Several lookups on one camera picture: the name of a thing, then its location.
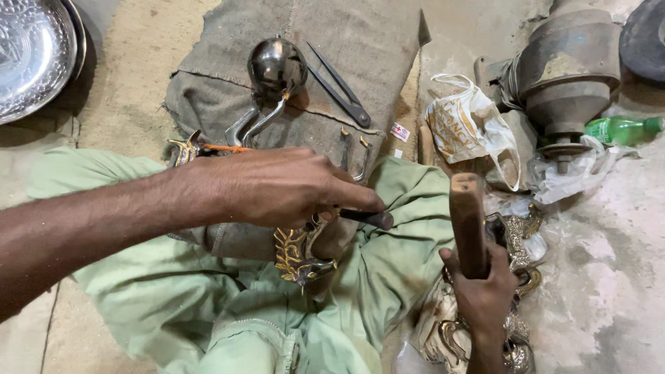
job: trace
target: engraved silver tray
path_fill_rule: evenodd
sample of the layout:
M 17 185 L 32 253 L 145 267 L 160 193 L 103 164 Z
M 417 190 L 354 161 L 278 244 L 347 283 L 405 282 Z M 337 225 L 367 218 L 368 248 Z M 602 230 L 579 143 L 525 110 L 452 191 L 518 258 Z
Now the engraved silver tray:
M 55 98 L 76 53 L 74 24 L 60 0 L 0 0 L 0 124 Z

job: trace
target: grinding wheel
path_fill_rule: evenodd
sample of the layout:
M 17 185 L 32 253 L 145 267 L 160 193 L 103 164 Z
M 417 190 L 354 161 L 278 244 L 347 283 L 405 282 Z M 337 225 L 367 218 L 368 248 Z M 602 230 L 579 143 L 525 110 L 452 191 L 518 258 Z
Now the grinding wheel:
M 665 87 L 665 0 L 645 0 L 621 32 L 621 62 L 645 83 Z

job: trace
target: light green trousers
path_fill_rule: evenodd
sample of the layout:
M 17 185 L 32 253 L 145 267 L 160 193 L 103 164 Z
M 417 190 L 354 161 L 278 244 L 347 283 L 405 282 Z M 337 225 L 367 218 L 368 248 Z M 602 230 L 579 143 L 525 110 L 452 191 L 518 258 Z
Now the light green trousers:
M 57 148 L 36 163 L 29 194 L 49 198 L 163 169 L 147 158 Z M 380 373 L 385 335 L 441 271 L 437 251 L 453 245 L 453 233 L 441 170 L 385 157 L 369 184 L 394 228 L 359 227 L 320 303 L 272 263 L 215 258 L 166 236 L 74 277 L 123 350 L 153 357 L 161 373 Z

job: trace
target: metal sphere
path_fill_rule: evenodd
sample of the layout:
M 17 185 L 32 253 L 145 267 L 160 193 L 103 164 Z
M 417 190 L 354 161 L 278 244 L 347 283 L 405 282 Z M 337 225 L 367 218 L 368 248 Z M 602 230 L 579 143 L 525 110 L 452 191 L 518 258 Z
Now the metal sphere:
M 298 94 L 307 81 L 307 63 L 302 52 L 279 35 L 254 47 L 247 62 L 249 78 L 256 91 L 281 100 L 284 94 Z

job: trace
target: bottle cap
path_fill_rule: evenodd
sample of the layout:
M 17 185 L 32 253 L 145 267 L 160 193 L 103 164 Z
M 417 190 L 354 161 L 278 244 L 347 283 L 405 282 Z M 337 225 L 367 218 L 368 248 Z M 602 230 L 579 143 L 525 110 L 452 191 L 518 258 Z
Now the bottle cap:
M 644 131 L 661 132 L 663 130 L 665 130 L 665 118 L 652 117 L 644 120 Z

